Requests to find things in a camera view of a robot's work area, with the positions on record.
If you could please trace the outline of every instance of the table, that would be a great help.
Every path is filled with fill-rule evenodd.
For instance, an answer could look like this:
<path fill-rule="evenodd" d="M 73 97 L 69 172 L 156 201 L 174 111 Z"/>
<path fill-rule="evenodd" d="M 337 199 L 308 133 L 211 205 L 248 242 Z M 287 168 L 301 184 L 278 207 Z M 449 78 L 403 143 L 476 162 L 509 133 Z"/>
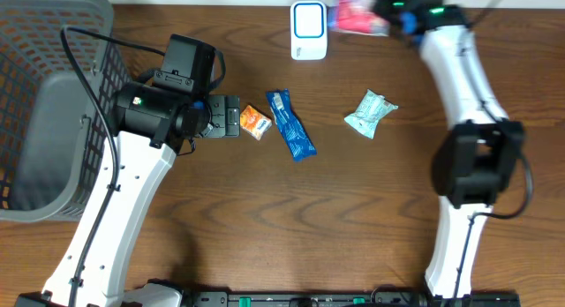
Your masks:
<path fill-rule="evenodd" d="M 276 128 L 261 141 L 198 140 L 179 157 L 149 209 L 127 288 L 149 278 L 232 290 L 418 287 L 433 253 L 438 200 L 433 153 L 447 135 L 440 97 L 414 49 L 387 38 L 331 33 L 326 59 L 290 58 L 288 8 L 115 6 L 118 38 L 165 50 L 173 33 L 221 49 L 218 92 L 268 112 L 265 91 L 290 89 L 318 149 L 295 163 Z M 472 284 L 515 289 L 523 306 L 558 306 L 565 289 L 565 13 L 497 11 L 477 28 L 478 49 L 502 106 L 527 131 L 536 180 L 528 212 L 489 221 Z M 122 49 L 132 75 L 161 59 Z M 366 89 L 400 108 L 375 139 L 343 118 Z M 495 211 L 522 201 L 521 169 Z M 73 222 L 0 222 L 0 304 L 40 290 L 64 255 Z"/>

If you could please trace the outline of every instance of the blue packet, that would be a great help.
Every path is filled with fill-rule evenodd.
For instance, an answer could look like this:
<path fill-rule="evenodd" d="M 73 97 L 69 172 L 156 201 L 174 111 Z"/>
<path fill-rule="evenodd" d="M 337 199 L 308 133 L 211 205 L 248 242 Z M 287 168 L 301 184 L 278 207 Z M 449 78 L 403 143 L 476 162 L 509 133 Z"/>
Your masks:
<path fill-rule="evenodd" d="M 316 148 L 290 109 L 289 90 L 267 92 L 267 101 L 275 117 L 276 127 L 289 147 L 294 161 L 302 161 L 308 156 L 315 155 Z"/>

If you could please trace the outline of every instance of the green clip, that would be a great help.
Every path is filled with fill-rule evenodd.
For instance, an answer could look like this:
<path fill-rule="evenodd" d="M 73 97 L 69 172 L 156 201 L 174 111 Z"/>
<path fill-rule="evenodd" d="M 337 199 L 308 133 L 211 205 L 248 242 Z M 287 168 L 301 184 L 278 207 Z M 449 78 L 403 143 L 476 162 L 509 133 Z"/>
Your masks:
<path fill-rule="evenodd" d="M 249 297 L 239 298 L 239 307 L 251 307 L 251 298 Z"/>

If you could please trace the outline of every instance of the orange packet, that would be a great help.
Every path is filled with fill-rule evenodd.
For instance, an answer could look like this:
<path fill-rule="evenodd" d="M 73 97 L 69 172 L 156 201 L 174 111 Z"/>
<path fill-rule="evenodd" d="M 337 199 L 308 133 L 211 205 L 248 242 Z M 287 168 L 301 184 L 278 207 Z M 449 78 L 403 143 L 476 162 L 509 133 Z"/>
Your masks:
<path fill-rule="evenodd" d="M 239 125 L 257 140 L 261 139 L 263 133 L 265 133 L 272 124 L 270 118 L 259 113 L 257 109 L 252 108 L 251 105 L 247 105 L 247 108 L 245 108 L 239 116 Z"/>

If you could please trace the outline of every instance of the plastic basket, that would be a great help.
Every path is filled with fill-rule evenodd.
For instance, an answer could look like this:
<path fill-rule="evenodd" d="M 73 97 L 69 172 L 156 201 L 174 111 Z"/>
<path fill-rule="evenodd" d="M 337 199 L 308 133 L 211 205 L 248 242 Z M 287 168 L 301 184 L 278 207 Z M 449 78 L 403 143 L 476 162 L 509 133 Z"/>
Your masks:
<path fill-rule="evenodd" d="M 78 220 L 104 133 L 59 38 L 64 24 L 111 34 L 107 0 L 0 0 L 0 220 Z M 113 44 L 69 33 L 98 99 L 130 79 Z"/>

